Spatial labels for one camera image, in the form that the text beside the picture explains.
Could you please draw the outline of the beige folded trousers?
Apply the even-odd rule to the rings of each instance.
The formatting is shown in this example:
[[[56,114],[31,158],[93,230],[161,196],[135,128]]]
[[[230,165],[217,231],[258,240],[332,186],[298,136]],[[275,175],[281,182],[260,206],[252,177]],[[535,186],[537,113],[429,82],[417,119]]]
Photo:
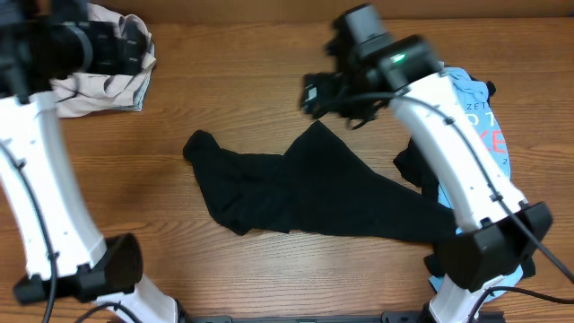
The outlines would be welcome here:
[[[111,22],[119,36],[126,22],[136,22],[145,35],[147,46],[152,43],[152,34],[144,21],[135,14],[122,15],[98,4],[88,5],[88,17],[96,22]],[[119,86],[113,85],[117,75],[74,74],[65,80],[51,82],[57,98],[57,113],[61,118],[78,118],[112,109],[113,97],[119,93]]]

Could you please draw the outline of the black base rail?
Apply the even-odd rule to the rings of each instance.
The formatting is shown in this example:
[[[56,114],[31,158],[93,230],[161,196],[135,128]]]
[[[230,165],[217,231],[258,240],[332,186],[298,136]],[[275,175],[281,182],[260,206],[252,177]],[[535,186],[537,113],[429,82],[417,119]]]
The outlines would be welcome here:
[[[232,318],[231,316],[185,317],[185,323],[423,323],[432,322],[421,311],[387,311],[379,315]]]

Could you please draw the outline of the grey folded garment underneath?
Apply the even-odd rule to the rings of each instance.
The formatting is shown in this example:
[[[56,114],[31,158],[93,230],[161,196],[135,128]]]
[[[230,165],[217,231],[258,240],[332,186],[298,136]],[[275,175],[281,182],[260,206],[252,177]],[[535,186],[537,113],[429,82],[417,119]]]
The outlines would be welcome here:
[[[118,75],[113,78],[112,84],[119,86],[119,93],[113,97],[112,109],[135,112],[143,109],[144,98],[149,89],[156,62],[155,46],[151,43],[143,58],[143,70],[140,74]]]

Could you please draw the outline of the light blue printed t-shirt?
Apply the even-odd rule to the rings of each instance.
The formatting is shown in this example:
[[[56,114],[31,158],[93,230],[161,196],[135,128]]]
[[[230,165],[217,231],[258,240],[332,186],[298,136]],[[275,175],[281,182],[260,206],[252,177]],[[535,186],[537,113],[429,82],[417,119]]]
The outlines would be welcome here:
[[[494,84],[490,81],[479,81],[460,67],[446,66],[445,72],[455,86],[457,97],[465,109],[469,122],[474,126],[474,130],[483,140],[485,147],[499,165],[502,173],[510,179],[511,167],[508,147],[490,105],[490,98],[496,92]],[[438,184],[437,192],[437,201],[448,208],[452,208],[450,198],[440,184]],[[508,275],[502,284],[514,286],[532,275],[535,275],[533,263],[521,265],[513,274]],[[429,282],[435,292],[438,292],[443,282],[443,274],[432,274]]]

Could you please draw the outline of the black t-shirt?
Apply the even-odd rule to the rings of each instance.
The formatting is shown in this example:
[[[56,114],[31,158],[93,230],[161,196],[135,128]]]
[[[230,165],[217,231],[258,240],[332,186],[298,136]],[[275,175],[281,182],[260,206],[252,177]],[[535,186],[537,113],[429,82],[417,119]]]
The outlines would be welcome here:
[[[435,243],[456,234],[450,209],[371,170],[319,121],[283,154],[235,153],[198,130],[183,155],[212,218],[238,235],[259,229]]]

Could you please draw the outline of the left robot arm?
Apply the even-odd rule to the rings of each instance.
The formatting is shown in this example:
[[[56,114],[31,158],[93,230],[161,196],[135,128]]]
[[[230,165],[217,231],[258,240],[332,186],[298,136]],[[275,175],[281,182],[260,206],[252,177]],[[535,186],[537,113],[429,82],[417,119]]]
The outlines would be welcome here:
[[[51,83],[75,73],[135,75],[144,35],[117,35],[94,22],[84,1],[1,4],[1,183],[19,227],[25,276],[13,288],[22,305],[73,297],[126,322],[183,322],[180,304],[143,271],[131,233],[107,238],[84,203],[64,145]]]

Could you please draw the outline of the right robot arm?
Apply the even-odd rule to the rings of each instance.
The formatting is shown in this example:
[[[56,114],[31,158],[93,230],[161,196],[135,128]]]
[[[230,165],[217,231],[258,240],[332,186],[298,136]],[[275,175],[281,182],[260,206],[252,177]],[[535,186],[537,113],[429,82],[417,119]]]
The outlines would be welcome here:
[[[335,58],[335,85],[309,84],[301,107],[316,118],[336,112],[366,123],[387,106],[405,124],[459,229],[434,248],[445,274],[421,321],[475,322],[485,299],[539,248],[551,213],[530,204],[502,172],[423,37],[394,39],[371,4],[346,11],[333,27],[326,49]]]

